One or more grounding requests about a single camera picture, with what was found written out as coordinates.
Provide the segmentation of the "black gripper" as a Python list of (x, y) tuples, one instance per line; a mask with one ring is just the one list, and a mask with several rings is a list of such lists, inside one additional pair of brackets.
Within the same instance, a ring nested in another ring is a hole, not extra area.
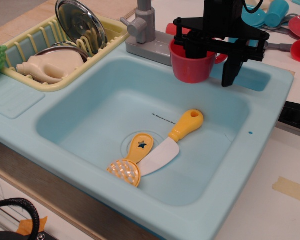
[[(183, 46), (188, 59), (206, 58), (208, 52), (227, 55), (221, 85), (230, 87), (244, 62), (261, 62), (264, 58), (264, 45), (270, 35), (246, 24), (242, 19), (243, 7), (253, 14), (261, 5), (262, 1), (253, 9), (248, 9), (244, 0), (206, 0), (202, 17), (178, 17), (173, 21), (177, 26), (175, 44)], [(190, 32), (182, 34), (182, 28)], [(228, 42), (229, 38), (237, 38), (237, 41)], [(249, 40), (258, 41), (257, 47), (249, 46)]]

